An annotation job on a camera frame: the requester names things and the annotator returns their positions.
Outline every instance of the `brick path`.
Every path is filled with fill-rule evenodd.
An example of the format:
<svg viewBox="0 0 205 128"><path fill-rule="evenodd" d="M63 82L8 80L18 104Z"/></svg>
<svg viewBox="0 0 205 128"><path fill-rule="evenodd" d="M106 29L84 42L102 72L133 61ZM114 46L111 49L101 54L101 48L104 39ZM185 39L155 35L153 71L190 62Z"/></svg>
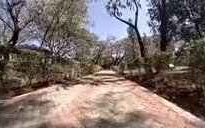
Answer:
<svg viewBox="0 0 205 128"><path fill-rule="evenodd" d="M101 71L0 101L0 128L205 128L205 122L137 84Z"/></svg>

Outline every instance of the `dirt ground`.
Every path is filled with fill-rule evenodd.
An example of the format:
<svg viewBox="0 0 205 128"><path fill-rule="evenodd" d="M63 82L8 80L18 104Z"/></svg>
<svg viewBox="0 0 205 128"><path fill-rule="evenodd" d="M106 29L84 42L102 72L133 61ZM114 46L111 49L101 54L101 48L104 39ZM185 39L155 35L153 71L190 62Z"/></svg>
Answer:
<svg viewBox="0 0 205 128"><path fill-rule="evenodd" d="M169 71L166 73L167 79L160 83L139 80L138 76L126 78L205 120L205 90L196 88L205 87L205 74L192 76L186 70Z"/></svg>

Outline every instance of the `sky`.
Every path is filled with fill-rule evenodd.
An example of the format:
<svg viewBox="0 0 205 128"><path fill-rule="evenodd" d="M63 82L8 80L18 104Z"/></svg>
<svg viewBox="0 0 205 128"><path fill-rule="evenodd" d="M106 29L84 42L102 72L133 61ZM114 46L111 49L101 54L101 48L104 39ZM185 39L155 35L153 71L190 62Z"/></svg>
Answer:
<svg viewBox="0 0 205 128"><path fill-rule="evenodd" d="M105 40L109 36L115 36L117 39L127 37L128 26L114 17L111 17L107 13L105 5L106 2L102 2L102 0L89 3L90 32L95 33L101 40ZM146 0L141 1L141 6L142 9L139 12L138 28L141 35L143 35L143 33L149 35L150 28L147 24L149 16L147 15ZM131 17L134 18L134 12L127 11L123 13L123 18L125 20Z"/></svg>

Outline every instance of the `bush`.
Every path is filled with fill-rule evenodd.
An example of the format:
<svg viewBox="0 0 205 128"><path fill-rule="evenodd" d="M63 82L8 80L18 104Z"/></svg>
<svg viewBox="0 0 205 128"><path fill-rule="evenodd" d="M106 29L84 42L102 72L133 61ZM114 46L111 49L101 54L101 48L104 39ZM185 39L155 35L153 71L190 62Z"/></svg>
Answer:
<svg viewBox="0 0 205 128"><path fill-rule="evenodd" d="M190 44L190 66L205 71L205 38Z"/></svg>
<svg viewBox="0 0 205 128"><path fill-rule="evenodd" d="M173 62L173 56L169 52L157 52L145 59L145 67L148 69L155 68L157 72L169 68Z"/></svg>

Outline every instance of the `tree trunk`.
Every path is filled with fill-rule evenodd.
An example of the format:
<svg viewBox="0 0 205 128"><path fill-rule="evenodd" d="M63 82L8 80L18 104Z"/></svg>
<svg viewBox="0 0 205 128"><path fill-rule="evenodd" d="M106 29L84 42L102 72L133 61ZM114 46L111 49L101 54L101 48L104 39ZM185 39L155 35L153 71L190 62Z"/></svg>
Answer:
<svg viewBox="0 0 205 128"><path fill-rule="evenodd" d="M140 48L140 53L141 53L141 57L146 57L146 52L145 52L145 46L144 46L144 43L142 41L142 38L140 36L140 33L139 33L139 30L137 28L134 28L135 29L135 33L136 33L136 36L137 36L137 40L138 40L138 43L139 43L139 48Z"/></svg>
<svg viewBox="0 0 205 128"><path fill-rule="evenodd" d="M160 33L161 33L161 40L160 40L160 50L166 51L168 40L167 40L167 27L168 27L168 17L167 17L167 10L166 10L166 0L162 0L162 7L160 9L160 18L161 18L161 26L160 26Z"/></svg>

